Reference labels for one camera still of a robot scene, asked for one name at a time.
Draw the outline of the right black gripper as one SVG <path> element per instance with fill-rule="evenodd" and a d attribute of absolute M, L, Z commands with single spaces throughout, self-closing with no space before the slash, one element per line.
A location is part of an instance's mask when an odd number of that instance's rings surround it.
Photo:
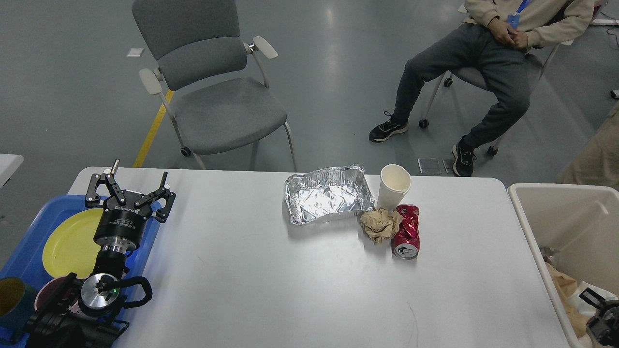
<path fill-rule="evenodd" d="M 590 287 L 579 294 L 579 299 L 595 308 L 595 314 L 587 322 L 587 332 L 596 342 L 605 347 L 619 347 L 619 301 L 609 300 Z"/>

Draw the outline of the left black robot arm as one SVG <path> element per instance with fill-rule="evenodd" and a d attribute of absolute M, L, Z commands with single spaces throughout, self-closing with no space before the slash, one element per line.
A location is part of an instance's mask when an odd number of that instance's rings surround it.
<path fill-rule="evenodd" d="M 129 255 L 140 248 L 147 222 L 165 223 L 176 194 L 166 186 L 167 172 L 153 192 L 122 189 L 115 174 L 93 174 L 85 207 L 101 207 L 102 217 L 93 236 L 99 245 L 88 277 L 69 273 L 25 324 L 28 348 L 110 348 L 130 326 L 118 319 L 122 310 L 144 306 L 153 297 L 150 282 L 131 277 Z"/>

